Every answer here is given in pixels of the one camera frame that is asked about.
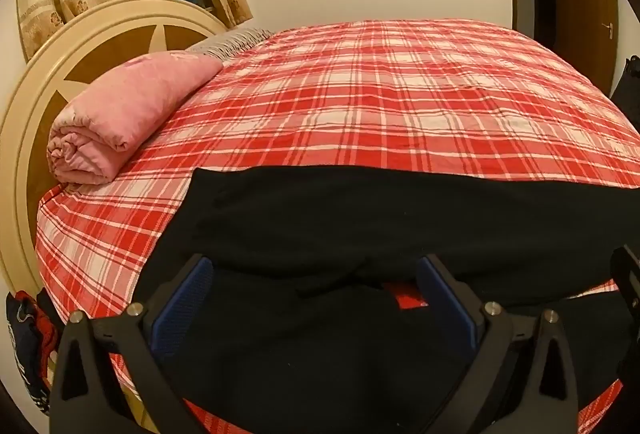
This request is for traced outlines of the black pants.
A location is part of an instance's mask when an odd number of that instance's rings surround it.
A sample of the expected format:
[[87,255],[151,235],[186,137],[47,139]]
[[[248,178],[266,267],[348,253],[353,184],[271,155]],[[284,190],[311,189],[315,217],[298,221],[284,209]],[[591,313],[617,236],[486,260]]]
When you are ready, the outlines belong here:
[[603,293],[610,258],[638,246],[634,189],[497,182],[356,166],[196,170],[140,272],[147,300],[194,254],[209,294],[164,373],[176,391],[253,433],[411,433],[465,369],[433,307],[401,308],[436,255],[509,312],[556,310],[578,402],[615,379],[632,322]]

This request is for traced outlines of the pink folded quilt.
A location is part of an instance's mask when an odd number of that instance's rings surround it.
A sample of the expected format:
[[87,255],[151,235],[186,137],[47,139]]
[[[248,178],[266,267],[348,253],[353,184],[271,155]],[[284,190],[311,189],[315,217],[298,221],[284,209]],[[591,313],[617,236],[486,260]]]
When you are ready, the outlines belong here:
[[54,119],[49,170],[60,183],[109,183],[194,90],[222,70],[220,59],[157,52],[99,76]]

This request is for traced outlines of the cream round headboard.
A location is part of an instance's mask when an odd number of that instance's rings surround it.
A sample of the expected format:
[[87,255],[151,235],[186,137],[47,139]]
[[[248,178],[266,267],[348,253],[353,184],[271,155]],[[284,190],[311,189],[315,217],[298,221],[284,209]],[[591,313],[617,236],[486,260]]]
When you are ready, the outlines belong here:
[[111,68],[147,53],[184,50],[226,32],[183,0],[115,0],[55,33],[27,64],[1,117],[1,273],[10,291],[42,287],[35,254],[40,198],[54,186],[46,148],[66,104]]

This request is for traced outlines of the brown wooden door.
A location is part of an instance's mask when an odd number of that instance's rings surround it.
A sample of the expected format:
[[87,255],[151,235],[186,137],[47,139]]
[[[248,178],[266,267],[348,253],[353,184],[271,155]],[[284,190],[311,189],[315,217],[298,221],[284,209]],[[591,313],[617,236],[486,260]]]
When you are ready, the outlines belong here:
[[617,0],[555,0],[554,52],[605,95],[617,52]]

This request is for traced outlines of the clothes pile beside bed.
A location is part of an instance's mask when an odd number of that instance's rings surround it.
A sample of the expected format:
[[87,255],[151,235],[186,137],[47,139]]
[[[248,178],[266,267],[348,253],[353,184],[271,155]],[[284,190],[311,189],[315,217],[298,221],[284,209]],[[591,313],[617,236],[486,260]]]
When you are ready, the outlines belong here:
[[18,371],[27,393],[46,416],[50,411],[49,360],[58,350],[64,324],[49,293],[42,289],[35,298],[26,291],[6,295],[6,321]]

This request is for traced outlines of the striped grey pillow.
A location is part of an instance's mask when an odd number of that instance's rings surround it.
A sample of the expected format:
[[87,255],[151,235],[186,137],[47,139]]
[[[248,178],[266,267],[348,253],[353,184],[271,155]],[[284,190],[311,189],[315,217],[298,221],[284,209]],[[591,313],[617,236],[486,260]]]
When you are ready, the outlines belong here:
[[233,29],[204,38],[203,41],[188,47],[186,51],[227,61],[240,53],[251,50],[261,42],[268,40],[270,36],[273,36],[271,31],[261,28]]

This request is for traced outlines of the red plaid bed sheet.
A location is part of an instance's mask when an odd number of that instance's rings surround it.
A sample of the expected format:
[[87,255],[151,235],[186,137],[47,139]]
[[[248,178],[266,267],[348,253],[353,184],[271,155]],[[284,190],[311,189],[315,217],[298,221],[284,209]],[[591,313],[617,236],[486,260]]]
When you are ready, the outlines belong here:
[[58,316],[124,308],[196,168],[316,164],[634,188],[639,136],[570,64],[488,22],[285,30],[224,61],[114,180],[40,198]]

